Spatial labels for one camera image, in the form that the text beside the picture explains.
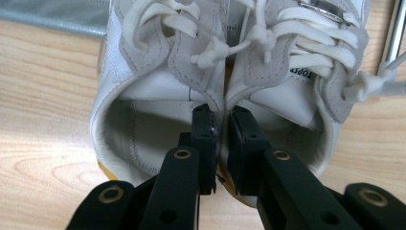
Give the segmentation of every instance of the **metal rod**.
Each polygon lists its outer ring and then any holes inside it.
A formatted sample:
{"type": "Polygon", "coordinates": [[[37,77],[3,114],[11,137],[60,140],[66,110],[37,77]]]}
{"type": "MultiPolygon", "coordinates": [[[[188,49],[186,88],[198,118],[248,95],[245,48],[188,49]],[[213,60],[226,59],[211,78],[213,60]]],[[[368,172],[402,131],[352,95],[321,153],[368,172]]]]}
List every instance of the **metal rod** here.
{"type": "Polygon", "coordinates": [[[399,54],[406,18],[406,1],[395,0],[391,25],[386,38],[382,63],[395,60],[399,54]]]}

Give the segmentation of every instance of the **brand logo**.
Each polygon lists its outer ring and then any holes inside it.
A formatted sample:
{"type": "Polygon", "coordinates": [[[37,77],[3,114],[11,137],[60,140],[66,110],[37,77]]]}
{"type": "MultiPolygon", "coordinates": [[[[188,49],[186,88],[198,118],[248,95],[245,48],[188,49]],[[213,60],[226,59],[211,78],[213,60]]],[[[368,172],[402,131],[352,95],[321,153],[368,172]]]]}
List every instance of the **brand logo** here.
{"type": "Polygon", "coordinates": [[[307,69],[301,69],[301,68],[290,69],[290,73],[302,76],[302,77],[307,78],[309,80],[311,80],[312,77],[314,76],[313,72],[311,72],[311,71],[309,71],[307,69]]]}

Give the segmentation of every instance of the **shoe lining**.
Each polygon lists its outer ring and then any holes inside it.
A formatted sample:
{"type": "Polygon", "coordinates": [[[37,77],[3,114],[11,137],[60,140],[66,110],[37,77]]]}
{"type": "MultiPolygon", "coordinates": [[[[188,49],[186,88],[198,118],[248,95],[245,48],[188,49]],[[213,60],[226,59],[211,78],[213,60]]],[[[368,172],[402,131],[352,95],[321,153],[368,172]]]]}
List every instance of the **shoe lining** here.
{"type": "Polygon", "coordinates": [[[192,130],[194,102],[116,100],[105,122],[107,145],[142,172],[159,172],[179,134],[192,130]]]}
{"type": "Polygon", "coordinates": [[[315,159],[317,148],[322,140],[322,131],[310,130],[299,126],[271,109],[246,100],[238,105],[249,109],[256,118],[262,131],[273,148],[281,148],[297,154],[305,164],[317,165],[315,159]]]}

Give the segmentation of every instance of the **wood grain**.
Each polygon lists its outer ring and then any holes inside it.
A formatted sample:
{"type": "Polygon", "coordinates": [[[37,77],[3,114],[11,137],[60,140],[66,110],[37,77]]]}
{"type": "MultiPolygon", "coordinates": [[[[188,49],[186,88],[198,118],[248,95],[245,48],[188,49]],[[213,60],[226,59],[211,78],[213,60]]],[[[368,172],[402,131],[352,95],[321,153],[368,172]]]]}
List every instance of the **wood grain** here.
{"type": "MultiPolygon", "coordinates": [[[[372,1],[361,69],[375,73],[392,1],[372,1]]],[[[88,131],[100,41],[0,21],[0,229],[63,229],[106,180],[88,131]]],[[[406,80],[406,67],[398,70],[406,80]]],[[[322,181],[370,182],[406,201],[406,99],[357,104],[322,181]]],[[[257,210],[219,186],[201,198],[200,229],[261,229],[257,210]]]]}

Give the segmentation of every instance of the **metal screw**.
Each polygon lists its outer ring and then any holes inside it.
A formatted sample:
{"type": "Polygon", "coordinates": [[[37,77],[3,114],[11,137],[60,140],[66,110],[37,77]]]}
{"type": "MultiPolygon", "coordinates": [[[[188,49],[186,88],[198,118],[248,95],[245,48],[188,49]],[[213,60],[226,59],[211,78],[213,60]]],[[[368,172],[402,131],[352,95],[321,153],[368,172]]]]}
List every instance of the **metal screw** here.
{"type": "Polygon", "coordinates": [[[388,205],[388,199],[382,194],[375,192],[373,190],[364,188],[360,190],[358,194],[364,200],[375,206],[385,207],[386,205],[388,205]]]}
{"type": "Polygon", "coordinates": [[[281,150],[276,150],[274,151],[274,156],[278,159],[278,160],[289,160],[290,159],[290,155],[287,152],[281,151],[281,150]]]}
{"type": "Polygon", "coordinates": [[[181,149],[177,151],[174,156],[180,160],[188,159],[192,156],[192,153],[189,150],[181,149]]]}
{"type": "Polygon", "coordinates": [[[113,203],[121,199],[123,197],[123,194],[124,190],[121,187],[113,185],[103,190],[99,194],[99,201],[105,204],[113,203]]]}

